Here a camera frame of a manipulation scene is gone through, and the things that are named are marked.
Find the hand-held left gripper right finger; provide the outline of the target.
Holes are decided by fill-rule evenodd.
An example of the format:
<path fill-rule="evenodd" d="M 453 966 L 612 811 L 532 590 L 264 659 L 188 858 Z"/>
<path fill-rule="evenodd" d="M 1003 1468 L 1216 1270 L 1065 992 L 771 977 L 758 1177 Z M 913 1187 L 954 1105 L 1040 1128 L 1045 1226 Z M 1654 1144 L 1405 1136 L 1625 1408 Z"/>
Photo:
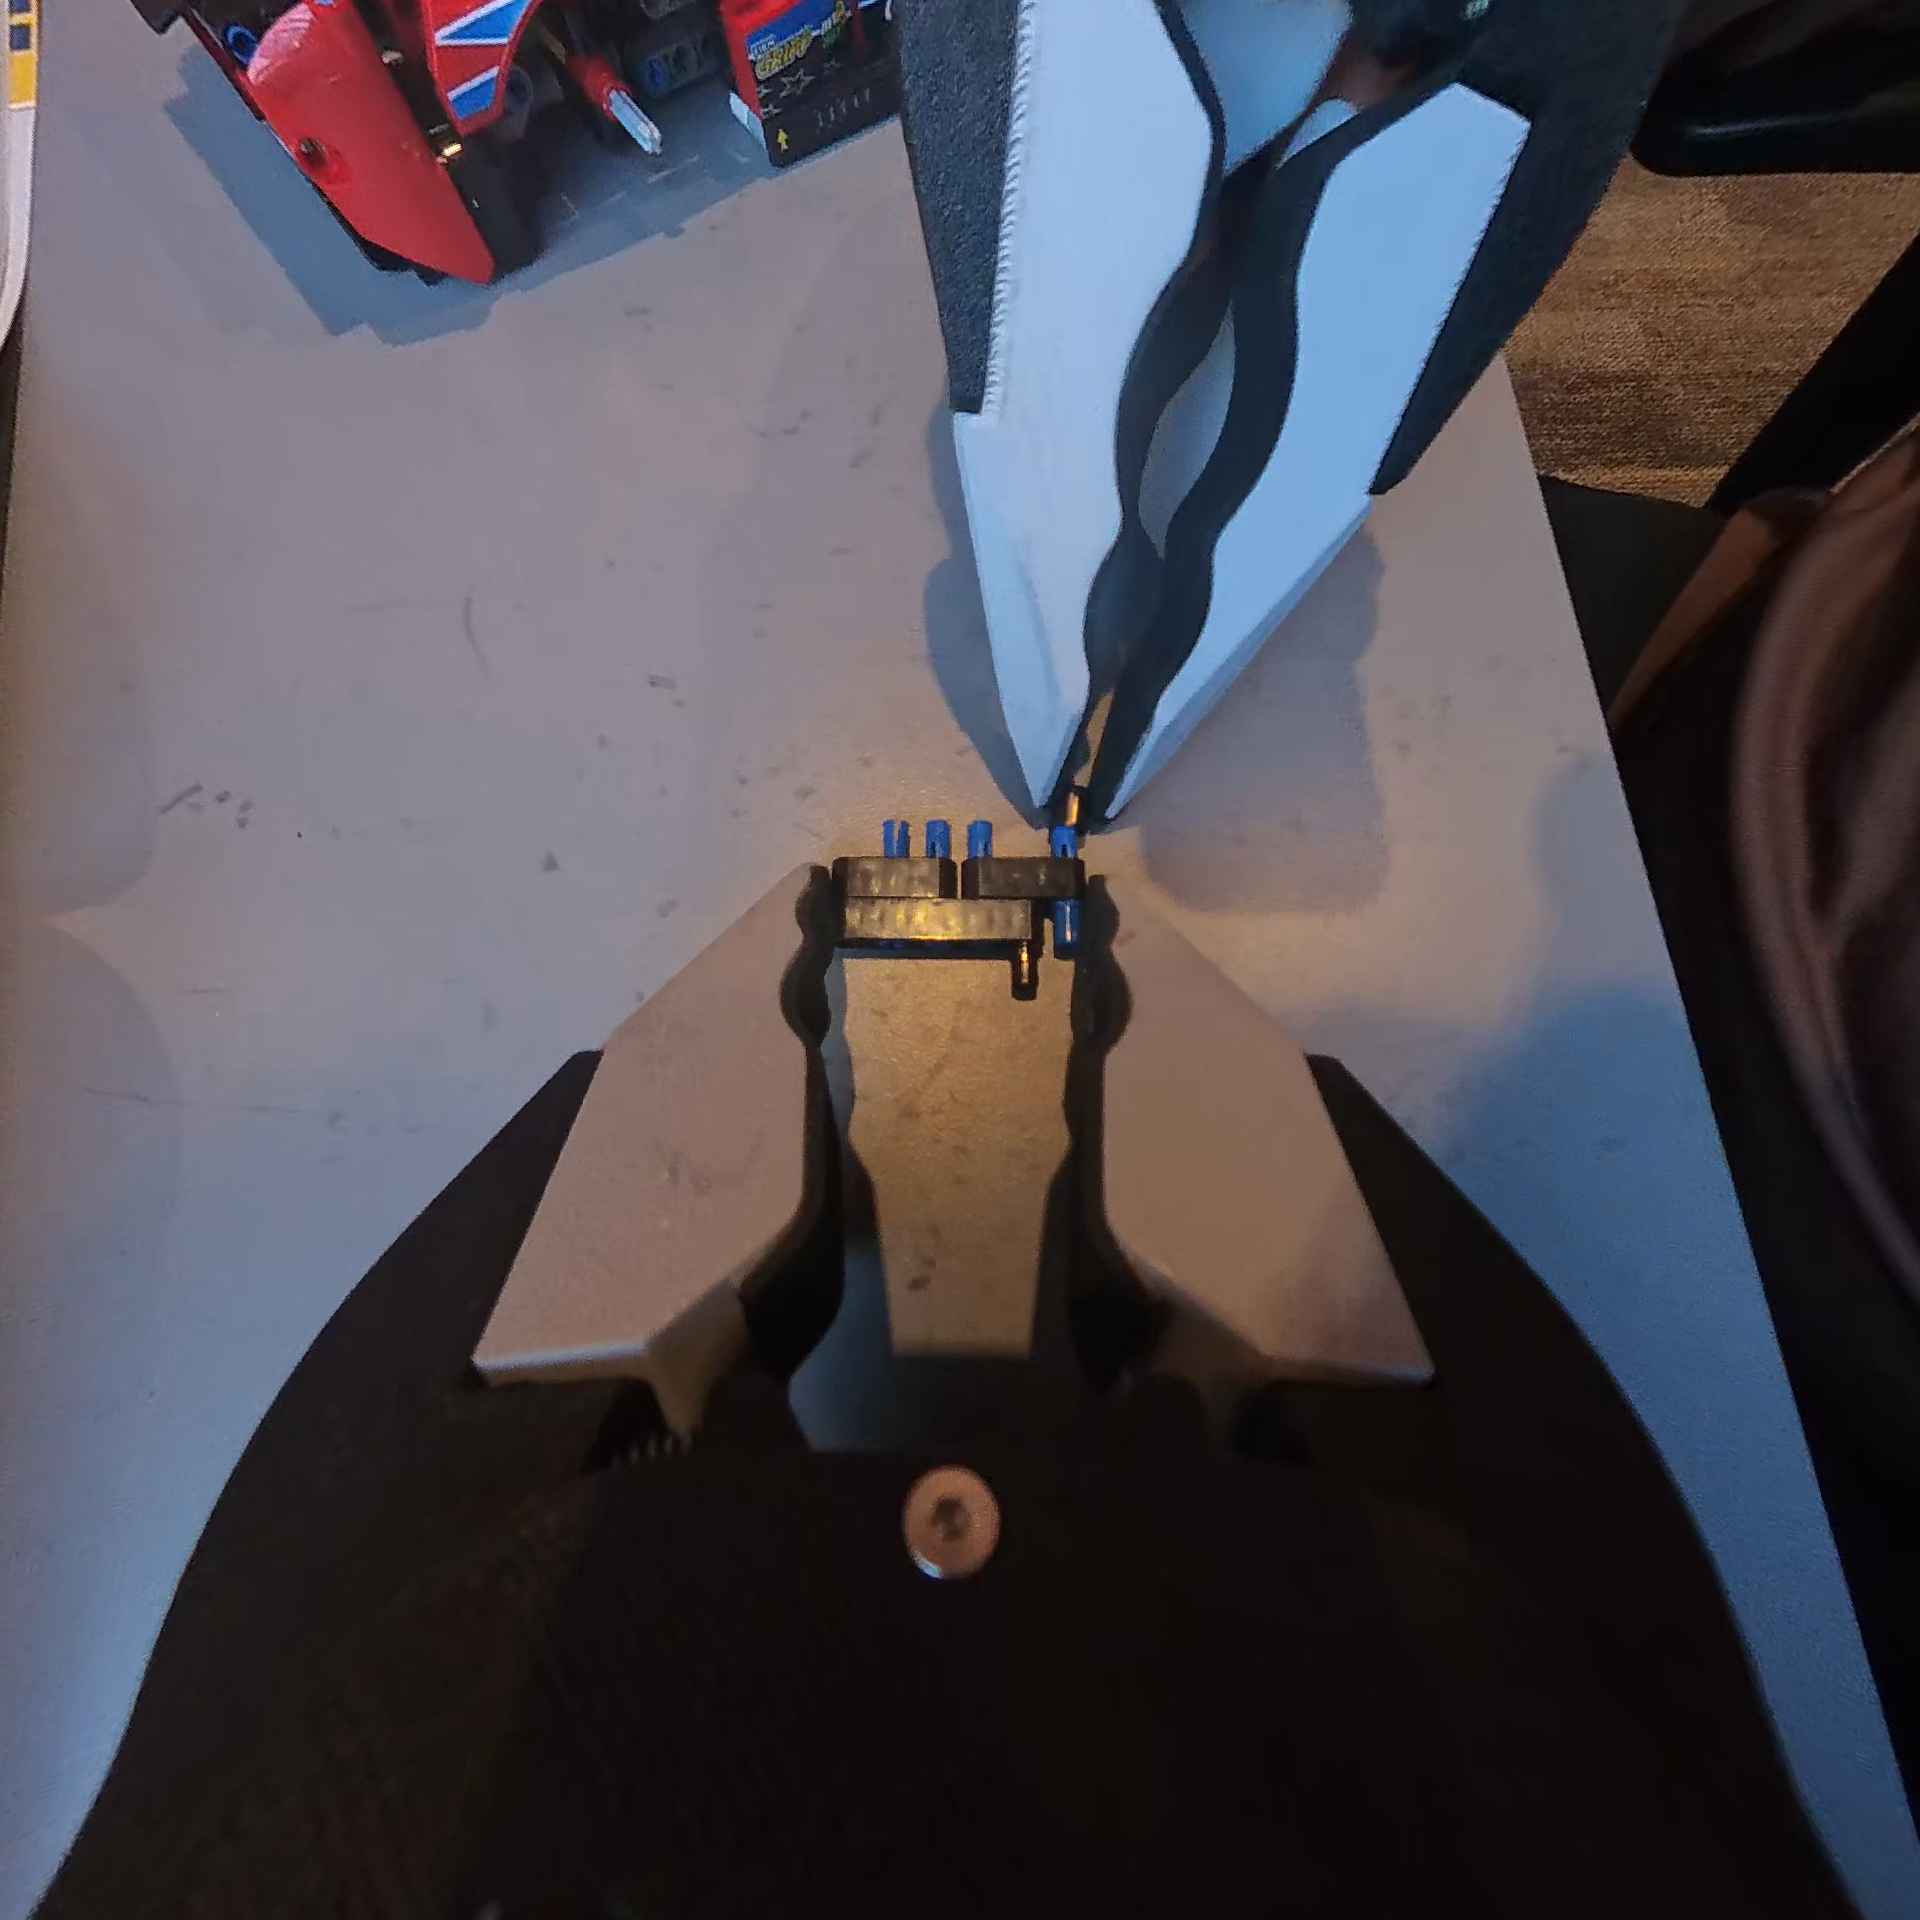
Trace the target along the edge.
<path fill-rule="evenodd" d="M 1154 908 L 1078 902 L 1050 1184 L 1050 1427 L 1235 1445 L 1285 1388 L 1434 1384 L 1309 1056 Z"/>

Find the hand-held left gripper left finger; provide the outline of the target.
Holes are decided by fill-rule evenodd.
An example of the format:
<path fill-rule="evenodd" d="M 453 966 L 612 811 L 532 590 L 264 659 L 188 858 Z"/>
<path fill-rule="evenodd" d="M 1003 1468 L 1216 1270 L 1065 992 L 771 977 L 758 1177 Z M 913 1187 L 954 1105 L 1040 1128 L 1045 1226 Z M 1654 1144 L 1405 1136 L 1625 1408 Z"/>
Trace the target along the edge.
<path fill-rule="evenodd" d="M 643 1384 L 700 1432 L 826 1201 L 828 869 L 782 875 L 608 1037 L 491 1315 L 489 1388 Z"/>

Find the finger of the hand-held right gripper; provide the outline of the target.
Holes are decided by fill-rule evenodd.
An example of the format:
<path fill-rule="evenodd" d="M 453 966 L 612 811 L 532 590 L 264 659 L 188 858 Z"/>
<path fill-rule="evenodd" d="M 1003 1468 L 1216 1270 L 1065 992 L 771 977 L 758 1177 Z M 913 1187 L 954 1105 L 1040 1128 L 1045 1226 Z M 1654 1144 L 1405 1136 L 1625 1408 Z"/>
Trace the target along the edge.
<path fill-rule="evenodd" d="M 1117 819 L 1353 539 L 1530 134 L 1465 80 L 1321 104 L 1230 248 L 1195 403 L 1216 432 L 1168 514 L 1160 595 L 1088 774 Z"/>
<path fill-rule="evenodd" d="M 1018 5 L 1009 82 L 950 440 L 1002 720 L 1057 825 L 1227 413 L 1238 10 Z"/>

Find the black beam assembly blue pins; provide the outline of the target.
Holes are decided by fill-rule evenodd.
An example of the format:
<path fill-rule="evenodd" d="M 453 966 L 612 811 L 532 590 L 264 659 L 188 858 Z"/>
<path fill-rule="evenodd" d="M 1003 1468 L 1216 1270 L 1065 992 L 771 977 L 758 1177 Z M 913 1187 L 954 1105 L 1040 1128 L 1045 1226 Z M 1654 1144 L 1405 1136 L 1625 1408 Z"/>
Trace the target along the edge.
<path fill-rule="evenodd" d="M 886 821 L 876 856 L 829 864 L 837 949 L 886 957 L 1000 960 L 1016 1001 L 1036 1001 L 1045 960 L 1074 962 L 1088 869 L 1081 822 L 1046 828 L 1043 852 L 1000 852 L 989 821 Z"/>

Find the red white blue toy car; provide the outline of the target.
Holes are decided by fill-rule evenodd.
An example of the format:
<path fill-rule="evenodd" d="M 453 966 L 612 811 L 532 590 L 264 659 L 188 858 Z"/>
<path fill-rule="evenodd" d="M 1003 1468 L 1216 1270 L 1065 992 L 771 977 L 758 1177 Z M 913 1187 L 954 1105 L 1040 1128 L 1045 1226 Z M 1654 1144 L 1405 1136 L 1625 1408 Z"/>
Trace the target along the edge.
<path fill-rule="evenodd" d="M 531 268 L 571 125 L 667 162 L 667 115 L 725 104 L 774 166 L 898 109 L 882 3 L 134 3 L 186 30 L 380 272 Z"/>

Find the person's brown jacket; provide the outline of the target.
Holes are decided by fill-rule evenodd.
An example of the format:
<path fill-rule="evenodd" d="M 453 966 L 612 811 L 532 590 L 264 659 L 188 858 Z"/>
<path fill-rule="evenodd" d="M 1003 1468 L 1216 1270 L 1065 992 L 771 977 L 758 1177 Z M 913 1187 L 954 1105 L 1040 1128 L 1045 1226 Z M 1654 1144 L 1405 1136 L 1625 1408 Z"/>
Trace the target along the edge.
<path fill-rule="evenodd" d="M 1736 875 L 1784 1058 L 1909 1305 L 1918 1288 L 1918 437 L 1826 493 L 1761 613 Z"/>

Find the open instruction booklet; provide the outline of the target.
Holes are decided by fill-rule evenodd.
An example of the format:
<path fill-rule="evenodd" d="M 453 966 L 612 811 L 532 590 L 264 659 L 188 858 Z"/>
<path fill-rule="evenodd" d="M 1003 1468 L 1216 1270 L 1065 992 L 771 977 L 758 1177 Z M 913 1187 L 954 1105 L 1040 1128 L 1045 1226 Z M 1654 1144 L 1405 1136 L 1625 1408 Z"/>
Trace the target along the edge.
<path fill-rule="evenodd" d="M 3 341 L 25 293 L 40 104 L 41 3 L 3 5 Z"/>

